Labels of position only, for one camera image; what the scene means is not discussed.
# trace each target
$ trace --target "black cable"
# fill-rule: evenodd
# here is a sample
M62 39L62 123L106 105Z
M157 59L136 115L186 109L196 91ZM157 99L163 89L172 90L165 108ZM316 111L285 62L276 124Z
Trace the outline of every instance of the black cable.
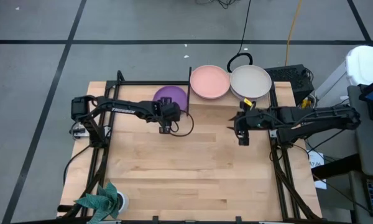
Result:
M293 144L293 146L296 146L296 147L302 149L302 150L306 153L306 155L308 156L308 160L310 160L310 154L306 151L306 149L304 149L304 148L301 147L301 146L297 146L296 144Z
M280 155L280 157L278 158L278 161L280 161L280 159L283 157L283 154ZM269 160L270 161L274 161L274 157L272 156L272 151L269 152Z
M319 146L321 146L322 144L328 142L330 139L333 139L334 137L336 137L338 134L340 134L340 133L343 132L343 131L345 131L345 129L340 130L340 131L337 132L336 134L330 136L328 139L326 139L326 140L324 140L323 142L317 144L315 147L311 148L311 149L308 151L308 153L311 152L311 151L314 151L317 147L319 147Z
M108 137L110 133L112 133L112 129L110 129L110 130L106 133L105 137ZM75 156L73 156L73 157L69 160L69 162L68 162L67 165L65 166L65 169L63 170L63 184L64 184L64 185L65 185L65 181L66 181L66 179L67 179L67 170L68 170L68 167L69 167L70 163L71 163L74 159L76 159L76 157L80 156L83 152L85 152L89 147L91 147L91 145L88 145L87 147L85 147L84 149L82 149L80 152L78 152Z
M76 126L76 124L77 124L78 122L74 122L73 123L73 125L70 127L70 134L72 135L72 139L74 140L74 141L76 141L77 139L75 138L75 134L73 133L74 132L74 130L73 130L73 128Z
M228 9L228 7L236 2L236 0L226 0L223 2L222 0L217 0L217 2L223 7L223 9Z
M312 112L312 113L306 114L305 116L303 116L302 118L300 118L298 121L294 122L294 123L293 123L292 125L290 125L290 126L291 126L291 127L294 127L294 126L300 124L301 122L303 122L303 120L304 120L305 118L307 118L307 117L309 117L309 116L312 116L312 115L318 115L318 114L320 114L320 113L329 113L329 112L337 113L337 112L342 112L342 111L352 111L352 112L354 112L354 113L356 113L356 114L359 115L359 113L358 113L356 110L354 110L354 109L352 109L352 108L350 108L350 107L348 107L348 108L337 108L337 109L333 108L332 111L315 111L315 112Z
M174 131L172 127L170 127L170 130L171 130L172 132L176 133L176 132L180 129L180 127L178 126L178 123L177 123L177 122L174 121L174 123L175 123L175 125L176 125L176 127L177 127L177 130Z
M189 113L189 112L187 112L187 111L184 111L184 110L181 110L182 112L184 112L184 113L186 113L186 116L189 116L190 118L191 118L191 120L192 120L192 127L191 127L191 129L189 130L189 132L188 133L186 133L186 134L173 134L173 133L170 133L172 136L175 136L175 137L185 137L185 136L187 136L187 135L189 135L189 134L191 134L192 133L192 131L193 131L193 128L195 127L195 121L193 120L193 117L191 116L191 114Z
M327 183L326 181L323 181L321 180L319 177L317 177L315 174L312 174L312 176L316 179L316 180L319 180L319 181L322 181L323 183L325 183L326 185L328 185L329 187L331 187L332 189L334 189L335 191L339 192L342 196L344 196L346 199L348 199L349 201L351 201L352 203L354 203L355 205L361 207L363 210L369 212L369 214L373 215L373 212L370 211L368 208L366 208L365 206L363 206L362 204L356 202L354 199L352 198L349 198L346 194L342 193L339 189L337 189L336 187L332 186L331 184Z
M70 163L78 156L80 156L80 154L82 154L83 152L85 152L91 145L88 145L87 147L85 147L83 150L81 150L80 152L78 152L75 156L73 156L68 164L65 166L65 169L63 170L63 185L65 186L65 181L67 179L67 171L68 171L68 167L70 165Z
M307 139L305 142L308 144L308 146L309 146L311 149L313 149L313 147L311 146L310 142L308 142L308 139ZM334 161L335 161L335 159L333 159L333 158L330 158L330 159L332 159L332 161L330 161L329 159L325 159L325 157L322 156L322 155L321 155L318 151L316 151L316 150L312 150L312 151L316 152L320 157L322 157L322 159L323 159L324 161L327 161L327 162L334 162Z
M345 101L347 101L347 100L349 100L349 98L347 98L347 99L345 99L345 100L343 100L341 103L338 103L338 104L336 104L336 105L334 105L334 106L338 106L338 105L341 105L342 103L344 103Z
M198 0L195 0L195 3L196 4L199 4L199 5L207 5L207 4L211 4L213 2L217 1L221 7L223 9L228 9L228 7L232 4L234 4L236 1L240 1L240 0L226 0L226 1L222 1L222 0L207 0L206 2L199 2Z
M200 5L207 5L207 4L213 3L214 1L215 0L208 0L206 2L199 2L199 0L195 0L195 3L200 4Z
M311 81L311 83L312 83L312 81L313 81L313 79L314 79L314 75L313 75L313 73L311 72L311 70L305 68L305 73L308 74L308 76L309 76L309 78L310 78L310 81Z
M251 3L251 0L249 0L249 6L247 7L247 14L246 14L246 21L244 22L243 35L242 35L242 42L241 42L241 46L239 47L239 50L237 51L237 54L241 53L241 50L242 50L242 45L243 45L243 41L244 41L244 34L246 33L247 20L248 20L248 18L249 18L250 3Z
M95 98L95 99L93 99L93 100L91 100L91 104L93 105L93 106L95 106L95 107L97 107L97 99Z

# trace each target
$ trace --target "black box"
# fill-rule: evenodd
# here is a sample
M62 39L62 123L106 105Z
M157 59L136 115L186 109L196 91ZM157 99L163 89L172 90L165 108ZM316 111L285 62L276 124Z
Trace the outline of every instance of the black box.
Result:
M315 89L304 65L289 65L284 67L266 68L272 81L290 82L292 84L296 105L299 105Z

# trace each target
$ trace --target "pink plate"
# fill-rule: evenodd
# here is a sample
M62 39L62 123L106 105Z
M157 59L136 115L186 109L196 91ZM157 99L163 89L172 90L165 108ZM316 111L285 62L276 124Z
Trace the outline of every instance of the pink plate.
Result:
M192 90L202 98L219 98L229 90L230 84L228 73L214 65L200 66L191 74Z

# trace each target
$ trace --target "yellow cable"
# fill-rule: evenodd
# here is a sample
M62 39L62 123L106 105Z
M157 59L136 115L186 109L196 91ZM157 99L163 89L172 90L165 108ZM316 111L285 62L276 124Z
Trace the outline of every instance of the yellow cable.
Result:
M290 45L290 39L292 38L292 33L293 33L293 28L294 28L294 23L298 17L298 13L300 12L300 8L301 8L301 3L303 2L303 0L299 0L298 2L298 6L297 6L297 10L296 10L296 13L294 14L294 18L293 18L293 22L292 22L292 27L290 28L290 32L288 33L288 38L287 38L287 46L286 46L286 60L285 60L285 66L287 65L287 61L288 61L288 47Z

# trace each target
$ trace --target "wooden tabletop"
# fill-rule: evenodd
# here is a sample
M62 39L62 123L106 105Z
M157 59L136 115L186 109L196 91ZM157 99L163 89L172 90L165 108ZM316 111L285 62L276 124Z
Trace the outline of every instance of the wooden tabletop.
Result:
M87 94L104 94L105 82L91 82ZM162 86L121 86L119 99L152 100ZM187 86L180 86L187 91ZM275 83L279 106L295 106L290 83ZM269 160L267 131L251 131L250 146L238 146L228 121L239 109L230 92L217 100L204 100L190 93L193 132L183 138L159 134L157 123L128 114L117 114L106 169L105 184L111 181L130 198L120 220L280 221L282 215L273 163ZM267 108L269 98L258 100ZM184 114L179 133L191 128ZM303 141L296 143L305 147ZM77 140L73 155L88 145ZM75 159L68 170L61 204L71 205L86 187L92 149ZM295 188L306 204L321 217L310 164L306 153L288 150ZM290 197L285 188L288 213Z

